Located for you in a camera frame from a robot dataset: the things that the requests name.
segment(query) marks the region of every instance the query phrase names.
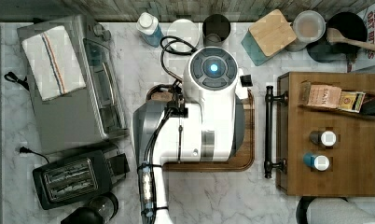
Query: wooden spoon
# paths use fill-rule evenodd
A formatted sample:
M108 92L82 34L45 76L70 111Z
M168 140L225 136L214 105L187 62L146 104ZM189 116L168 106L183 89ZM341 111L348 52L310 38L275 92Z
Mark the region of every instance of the wooden spoon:
M329 41L330 44L346 43L346 44L360 47L362 49L371 49L375 51L374 44L369 44L366 42L346 38L340 33L339 30L334 29L334 28L327 28L327 41Z

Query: black cable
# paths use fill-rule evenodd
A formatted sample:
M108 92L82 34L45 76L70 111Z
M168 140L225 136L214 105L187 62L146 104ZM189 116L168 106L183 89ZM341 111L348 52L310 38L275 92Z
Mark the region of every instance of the black cable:
M145 167L148 166L149 168L152 168L152 167L153 167L153 168L156 168L156 167L157 167L157 168L161 168L161 167L162 167L161 165L157 165L157 164L141 164L140 166L138 166L138 168L137 168L137 172L140 171L140 170L143 170L143 169L144 169L144 166L145 166Z
M165 39L174 39L170 42L167 43L166 46L163 46L163 41ZM173 43L183 43L187 46L189 46L191 48L191 51L188 51L188 52L180 52L180 51L176 51L174 49L168 49ZM161 51L161 55L160 55L160 63L161 63L161 67L164 69L164 71L170 75L171 77L175 78L176 80L178 80L179 82L182 82L182 78L180 76L178 76L177 74L175 74L174 72L168 70L168 68L165 67L164 65L164 52L168 52L168 53L172 53L172 54L176 54L176 55L192 55L194 52L197 51L197 49L191 45L190 43L188 43L187 41L179 38L179 37L176 37L176 36L173 36L173 35L166 35L165 37L163 37L160 41L160 45L161 45L161 48L162 48L162 51Z
M27 82L27 77L25 77L24 80L21 80L14 73L8 72L6 75L4 75L4 79L9 82L17 82L20 85L22 85L27 91L30 90L30 87L28 86Z
M158 197L157 197L157 192L156 192L156 180L155 180L155 173L153 172L153 167L150 168L151 172L150 174L152 175L152 189L153 189L153 205L154 205L154 210L153 210L153 222L152 224L155 223L156 220L156 207L158 204Z
M158 139L160 130L164 126L165 122L168 120L168 118L171 116L172 113L173 113L173 110L171 108L168 108L166 110L166 112L164 114L164 118L161 120L161 123L160 123L158 129L152 135L153 141L151 142L151 146L150 146L150 150L149 150L150 151L149 164L153 164L153 151L154 151L156 140Z
M157 207L156 210L168 210L168 206L167 207Z
M40 157L43 157L48 163L50 163L49 159L48 159L46 156L44 156L44 155L42 155L42 154L40 154L40 153L34 152L34 151L32 151L31 149L29 149L29 148L21 147L20 150L19 150L19 152L20 152L20 153L33 153L33 154L35 154L35 155L38 155L38 156L40 156Z
M152 217L148 217L146 220L146 224L152 224Z
M165 39L174 39L174 40L176 40L176 42L180 42L180 43L183 43L183 44L185 44L185 45L188 45L188 46L191 48L191 51L189 51L189 52L181 52L181 51L176 51L176 50L174 50L174 49L167 49L168 47L164 47L163 44L162 44L162 42L163 42ZM181 38L179 38L179 37L176 37L176 36L174 36L174 35L166 35L165 37L163 37L163 38L160 40L160 46L161 46L161 48L162 48L164 51L166 51L166 52L168 52L168 53L176 54L176 55L192 55L194 52L197 51L197 49L196 49L193 45L191 45L191 44L188 43L187 41L185 41L185 40L183 40L183 39L181 39Z

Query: small jar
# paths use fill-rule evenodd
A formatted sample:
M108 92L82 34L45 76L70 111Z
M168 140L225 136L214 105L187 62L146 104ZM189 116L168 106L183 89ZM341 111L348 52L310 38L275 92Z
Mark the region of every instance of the small jar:
M336 144L337 137L331 131L312 131L310 140L320 147L333 147Z
M325 33L326 24L318 12L307 10L297 15L292 23L292 29L298 38L285 49L296 52L320 39Z
M161 32L158 18L144 12L138 19L136 27L147 44L155 48L159 46L164 35Z
M315 155L308 152L303 157L304 164L318 171L325 171L330 166L330 161L326 156Z

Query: mug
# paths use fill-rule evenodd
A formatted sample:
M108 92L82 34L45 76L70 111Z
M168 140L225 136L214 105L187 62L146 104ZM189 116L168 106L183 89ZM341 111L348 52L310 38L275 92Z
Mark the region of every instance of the mug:
M337 137L331 131L312 131L310 140L321 147L333 147L336 144Z
M207 17L202 24L202 37L205 47L222 47L231 31L231 24L223 15Z

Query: blue light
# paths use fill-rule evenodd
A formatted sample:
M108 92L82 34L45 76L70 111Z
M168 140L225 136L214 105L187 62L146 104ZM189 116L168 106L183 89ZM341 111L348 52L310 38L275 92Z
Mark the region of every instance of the blue light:
M217 65L211 64L211 71L216 72L217 71Z

